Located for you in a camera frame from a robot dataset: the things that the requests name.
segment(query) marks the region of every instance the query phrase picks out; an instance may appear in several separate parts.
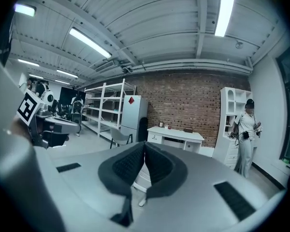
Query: fluorescent light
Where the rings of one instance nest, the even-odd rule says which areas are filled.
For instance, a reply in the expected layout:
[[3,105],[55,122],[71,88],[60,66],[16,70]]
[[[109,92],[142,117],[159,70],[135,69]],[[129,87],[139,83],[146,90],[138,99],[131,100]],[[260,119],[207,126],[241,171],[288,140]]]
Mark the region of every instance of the fluorescent light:
[[55,82],[58,82],[58,83],[64,83],[64,84],[67,84],[67,85],[69,85],[69,83],[62,82],[62,81],[59,81],[59,80],[55,80]]
[[80,31],[78,31],[75,28],[72,28],[70,30],[70,34],[74,36],[75,38],[79,39],[80,41],[84,42],[85,44],[89,45],[91,48],[99,52],[101,55],[105,56],[106,58],[110,58],[112,55],[105,51],[103,48],[98,46],[96,43],[94,43],[90,38],[83,35]]
[[73,76],[73,77],[75,77],[75,78],[78,77],[77,75],[73,75],[73,74],[70,74],[70,73],[67,73],[67,72],[63,72],[63,71],[61,71],[61,70],[57,70],[57,72],[62,73],[62,74],[66,74],[66,75],[70,75],[70,76]]
[[33,76],[33,77],[36,77],[36,78],[44,79],[44,77],[41,77],[41,76],[38,76],[38,75],[29,74],[29,76]]
[[15,12],[19,12],[19,13],[30,15],[30,16],[34,16],[35,14],[35,9],[33,7],[29,7],[22,4],[15,4],[14,10]]
[[31,64],[31,65],[34,65],[34,66],[39,66],[39,65],[36,64],[36,63],[28,62],[28,61],[25,61],[25,60],[22,60],[22,59],[19,59],[18,61],[19,61],[19,62],[22,62],[22,63],[25,63],[25,64]]
[[223,37],[226,34],[230,21],[234,0],[220,0],[220,10],[215,36]]

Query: light gray pants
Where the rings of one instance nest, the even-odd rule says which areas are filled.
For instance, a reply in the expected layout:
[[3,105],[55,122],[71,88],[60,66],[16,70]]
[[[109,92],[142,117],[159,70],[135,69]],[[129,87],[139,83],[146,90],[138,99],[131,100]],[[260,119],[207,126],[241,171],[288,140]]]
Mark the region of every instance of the light gray pants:
[[239,136],[237,163],[234,170],[245,178],[249,176],[249,169],[253,158],[253,146],[253,140],[249,138],[244,139],[243,135]]

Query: white desk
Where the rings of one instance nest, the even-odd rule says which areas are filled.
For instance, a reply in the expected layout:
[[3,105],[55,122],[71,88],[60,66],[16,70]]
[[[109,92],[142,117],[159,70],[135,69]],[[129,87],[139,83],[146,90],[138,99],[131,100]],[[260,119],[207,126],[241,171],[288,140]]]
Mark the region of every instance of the white desk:
[[[183,143],[170,141],[169,138],[184,141]],[[148,142],[169,145],[183,150],[198,153],[204,138],[197,132],[188,133],[182,130],[166,129],[154,126],[148,129]]]

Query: red sticker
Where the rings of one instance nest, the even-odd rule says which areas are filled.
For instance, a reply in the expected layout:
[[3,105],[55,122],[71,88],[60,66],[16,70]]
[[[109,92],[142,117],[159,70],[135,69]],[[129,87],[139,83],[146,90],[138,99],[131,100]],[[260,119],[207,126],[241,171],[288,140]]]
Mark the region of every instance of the red sticker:
[[132,104],[133,102],[134,102],[134,98],[131,97],[131,98],[129,99],[129,103]]

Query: white refrigerator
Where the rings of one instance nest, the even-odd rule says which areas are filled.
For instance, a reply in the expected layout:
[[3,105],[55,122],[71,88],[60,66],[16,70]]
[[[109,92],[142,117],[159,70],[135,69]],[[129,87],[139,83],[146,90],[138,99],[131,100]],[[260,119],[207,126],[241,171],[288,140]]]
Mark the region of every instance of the white refrigerator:
[[148,101],[140,95],[126,95],[121,119],[121,133],[133,136],[133,142],[138,141],[140,119],[147,117]]

